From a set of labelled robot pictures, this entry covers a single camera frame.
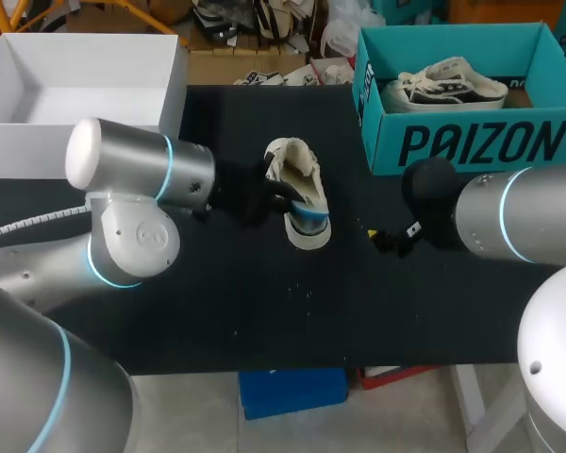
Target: black tablecloth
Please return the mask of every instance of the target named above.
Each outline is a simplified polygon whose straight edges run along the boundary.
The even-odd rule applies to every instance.
[[[370,176],[348,87],[189,87],[180,138],[247,164],[277,137],[317,154],[332,237],[305,252],[283,220],[240,229],[171,211],[181,253],[140,288],[79,300],[50,317],[131,374],[516,360],[524,305],[553,269],[420,244],[381,256],[367,229],[409,220],[397,177]],[[0,225],[76,206],[66,181],[0,180]],[[88,216],[12,233],[8,243],[81,234]]]

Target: white cardboard box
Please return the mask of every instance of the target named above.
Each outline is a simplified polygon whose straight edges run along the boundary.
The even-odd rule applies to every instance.
[[[177,138],[187,59],[174,35],[2,35],[0,178],[65,178],[69,136],[89,116]]]

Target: tiled floor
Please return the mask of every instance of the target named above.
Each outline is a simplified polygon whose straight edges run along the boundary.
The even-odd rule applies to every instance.
[[[507,365],[478,368],[487,404],[507,376]],[[143,417],[138,453],[466,451],[446,368],[368,392],[353,389],[338,406],[251,422],[244,419],[239,404],[236,373],[134,377],[134,381]],[[495,453],[529,451],[524,428],[518,426]]]

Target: shoe lace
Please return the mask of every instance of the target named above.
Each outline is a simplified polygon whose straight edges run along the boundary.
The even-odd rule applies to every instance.
[[[400,73],[398,79],[403,82],[403,88],[407,88],[414,92],[419,89],[420,91],[437,91],[441,92],[444,87],[440,83],[427,78],[425,72],[421,71],[417,74]]]

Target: white end cap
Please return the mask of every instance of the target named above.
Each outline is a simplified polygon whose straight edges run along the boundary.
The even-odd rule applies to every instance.
[[[566,431],[566,267],[530,298],[520,322],[518,362],[537,404]]]
[[[114,200],[101,222],[111,259],[133,277],[156,276],[178,256],[178,229],[152,198],[144,202]]]
[[[65,175],[76,189],[85,190],[92,181],[101,155],[101,124],[85,118],[72,131],[67,143]]]

